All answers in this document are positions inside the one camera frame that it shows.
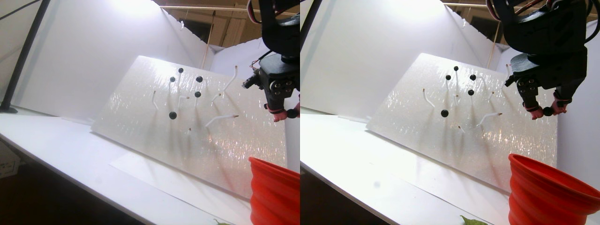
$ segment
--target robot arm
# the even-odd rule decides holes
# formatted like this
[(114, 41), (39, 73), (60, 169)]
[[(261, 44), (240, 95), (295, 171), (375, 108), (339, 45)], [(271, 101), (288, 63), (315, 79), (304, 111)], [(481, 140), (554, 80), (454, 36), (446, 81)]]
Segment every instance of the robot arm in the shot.
[[(517, 84), (523, 106), (532, 119), (566, 112), (566, 105), (587, 74), (586, 8), (584, 0), (534, 0), (546, 1), (540, 9), (519, 16), (524, 10), (514, 11), (514, 6), (524, 0), (487, 0), (492, 16), (503, 25), (506, 42), (522, 54), (511, 59), (513, 75), (505, 85)], [(592, 0), (596, 8), (598, 0)], [(542, 107), (536, 100), (538, 88), (556, 88), (551, 107)]]
[(260, 0), (262, 21), (258, 22), (254, 18), (252, 3), (248, 2), (250, 19), (261, 23), (263, 42), (270, 51), (257, 60), (260, 68), (255, 68), (254, 74), (242, 86), (250, 88), (256, 85), (265, 91), (265, 109), (273, 114), (275, 122), (299, 115), (299, 105), (285, 110), (283, 103), (292, 96), (294, 89), (300, 91), (300, 15), (275, 18), (278, 13), (299, 4), (299, 0)]

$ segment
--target ceiling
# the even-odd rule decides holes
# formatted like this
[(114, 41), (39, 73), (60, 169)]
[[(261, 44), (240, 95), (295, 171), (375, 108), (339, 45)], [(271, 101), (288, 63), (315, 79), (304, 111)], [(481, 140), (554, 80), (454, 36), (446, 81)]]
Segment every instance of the ceiling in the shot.
[[(477, 4), (477, 5), (485, 5), (485, 0), (441, 0), (444, 3), (461, 3), (461, 4)], [(529, 10), (525, 11), (524, 13), (531, 13), (533, 12), (535, 9), (541, 7), (544, 5), (545, 1), (541, 1), (540, 3), (532, 6), (532, 8), (530, 8)], [(529, 3), (528, 0), (525, 0), (524, 2), (518, 4), (516, 8), (518, 7), (522, 7), (524, 5), (526, 5), (527, 3)], [(452, 9), (453, 11), (455, 11), (456, 13), (458, 13), (462, 18), (464, 18), (467, 22), (469, 22), (471, 25), (473, 25), (475, 28), (477, 28), (480, 32), (482, 32), (483, 34), (486, 33), (495, 33), (496, 30), (498, 30), (497, 32), (497, 43), (501, 43), (501, 44), (507, 44), (506, 41), (504, 40), (504, 37), (502, 35), (502, 27), (500, 26), (499, 29), (497, 22), (495, 22), (494, 18), (492, 18), (490, 12), (488, 11), (487, 8), (479, 8), (479, 7), (459, 7), (459, 6), (449, 6), (450, 9)], [(597, 15), (596, 10), (592, 10), (592, 14), (587, 18), (587, 21), (593, 21), (598, 19), (597, 16), (594, 16), (593, 14)], [(485, 20), (490, 20), (490, 21), (494, 21), (494, 24), (488, 24), (488, 23), (481, 23), (481, 19), (485, 19)], [(493, 37), (494, 35), (486, 35), (489, 39), (491, 39), (493, 41)]]
[[(194, 7), (226, 7), (226, 8), (246, 8), (247, 0), (153, 0), (161, 6), (194, 6)], [(259, 0), (252, 0), (254, 9), (258, 9)], [(209, 44), (230, 47), (261, 37), (260, 25), (255, 24), (248, 18), (245, 11), (216, 11), (213, 20), (213, 10), (181, 10), (165, 9), (177, 21), (191, 20), (206, 24), (214, 24), (208, 40)], [(300, 7), (297, 5), (286, 12), (298, 13)], [(260, 20), (260, 13), (256, 13), (257, 20)]]

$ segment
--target red wire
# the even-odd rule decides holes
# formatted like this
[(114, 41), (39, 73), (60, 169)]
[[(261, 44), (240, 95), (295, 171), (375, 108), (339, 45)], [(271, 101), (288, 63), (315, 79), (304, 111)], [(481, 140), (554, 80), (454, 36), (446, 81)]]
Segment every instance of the red wire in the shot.
[(525, 10), (527, 10), (527, 9), (531, 8), (532, 6), (534, 6), (535, 4), (537, 4), (537, 3), (541, 2), (541, 1), (543, 1), (543, 0), (533, 0), (533, 1), (530, 1), (530, 2), (529, 2), (529, 3), (527, 3), (527, 5), (525, 5), (523, 8), (520, 8), (519, 10), (517, 10), (517, 11), (515, 12), (515, 15), (519, 15), (519, 14), (521, 14), (521, 13), (522, 13), (522, 12), (524, 12)]
[(500, 18), (498, 18), (498, 15), (496, 14), (496, 11), (494, 11), (494, 5), (492, 5), (491, 0), (485, 0), (485, 4), (488, 7), (488, 11), (490, 11), (491, 16), (500, 21)]

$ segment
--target black pole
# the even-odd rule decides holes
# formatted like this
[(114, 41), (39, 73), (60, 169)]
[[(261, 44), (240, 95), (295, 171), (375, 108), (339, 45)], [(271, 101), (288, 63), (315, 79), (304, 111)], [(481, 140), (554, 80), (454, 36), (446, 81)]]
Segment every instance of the black pole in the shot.
[(313, 24), (314, 16), (317, 14), (319, 6), (321, 6), (321, 0), (314, 0), (313, 4), (310, 5), (308, 13), (306, 14), (306, 19), (304, 19), (302, 29), (300, 30), (300, 35), (302, 36), (300, 39), (300, 49), (302, 49), (302, 47), (304, 46), (304, 41), (306, 40), (306, 36), (308, 35), (308, 30), (310, 30), (310, 26)]
[(29, 29), (29, 33), (27, 34), (27, 38), (25, 39), (25, 43), (21, 49), (21, 54), (17, 60), (17, 65), (14, 66), (13, 76), (10, 77), (6, 94), (4, 95), (4, 100), (2, 101), (2, 104), (0, 104), (0, 112), (17, 112), (16, 109), (10, 107), (10, 101), (13, 99), (14, 90), (17, 88), (17, 82), (21, 76), (21, 71), (23, 71), (23, 66), (25, 65), (27, 56), (29, 55), (29, 50), (31, 50), (31, 45), (34, 42), (35, 35), (40, 28), (41, 21), (44, 18), (44, 14), (46, 13), (46, 9), (48, 9), (49, 4), (50, 0), (42, 0), (40, 9), (35, 15), (34, 22), (31, 24), (31, 28)]

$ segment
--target cable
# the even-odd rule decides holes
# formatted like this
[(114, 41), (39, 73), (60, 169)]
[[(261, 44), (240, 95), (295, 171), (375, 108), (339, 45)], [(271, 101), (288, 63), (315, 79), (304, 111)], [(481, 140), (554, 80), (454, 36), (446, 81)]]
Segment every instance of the cable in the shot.
[[(600, 2), (598, 2), (598, 0), (592, 0), (592, 2), (594, 3), (594, 7), (596, 8), (596, 11), (598, 11), (598, 9), (600, 8)], [(588, 41), (591, 41), (592, 39), (594, 39), (596, 37), (596, 35), (598, 34), (598, 32), (600, 31), (600, 24), (598, 24), (599, 21), (596, 20), (596, 29), (594, 29), (594, 33), (592, 33), (588, 38), (586, 38), (586, 43)]]
[(517, 11), (515, 12), (515, 15), (519, 15), (519, 14), (521, 14), (522, 12), (524, 12), (524, 11), (528, 10), (529, 8), (531, 8), (532, 6), (534, 6), (535, 4), (537, 4), (537, 3), (541, 2), (541, 1), (542, 1), (542, 0), (533, 0), (533, 1), (530, 1), (529, 3), (527, 3), (527, 5), (523, 6), (523, 7), (522, 7), (522, 8), (520, 8), (519, 10), (517, 10)]
[(260, 21), (256, 20), (256, 15), (254, 15), (254, 8), (252, 7), (252, 0), (248, 0), (248, 5), (246, 5), (246, 9), (248, 10), (248, 17), (250, 17), (250, 21), (256, 24), (260, 24)]
[(31, 5), (31, 4), (33, 4), (33, 3), (39, 2), (39, 1), (40, 1), (40, 0), (35, 0), (35, 1), (32, 1), (32, 2), (30, 2), (30, 3), (27, 3), (27, 4), (25, 4), (24, 6), (21, 6), (20, 8), (18, 8), (18, 9), (16, 9), (16, 10), (14, 10), (14, 11), (12, 11), (12, 12), (10, 12), (10, 13), (8, 13), (8, 14), (6, 14), (6, 15), (2, 16), (2, 17), (0, 17), (0, 20), (2, 20), (2, 19), (4, 19), (4, 18), (6, 18), (6, 17), (8, 17), (8, 16), (12, 15), (13, 13), (16, 13), (16, 12), (18, 12), (19, 10), (22, 10), (23, 8), (25, 8), (25, 7), (27, 7), (27, 6), (30, 6), (30, 5)]
[(592, 3), (592, 0), (589, 0), (587, 3), (587, 13), (586, 13), (587, 16), (590, 16), (593, 6), (594, 6), (594, 3)]
[(255, 68), (254, 64), (258, 61), (260, 61), (261, 59), (263, 59), (264, 57), (266, 57), (269, 53), (273, 52), (272, 50), (269, 50), (268, 52), (266, 52), (264, 55), (262, 55), (261, 57), (259, 57), (257, 60), (252, 61), (252, 64), (250, 64), (250, 68)]
[(496, 14), (496, 11), (494, 11), (494, 5), (492, 5), (491, 0), (485, 0), (485, 4), (488, 7), (488, 11), (490, 11), (491, 16), (500, 21), (500, 18), (498, 18), (498, 15)]

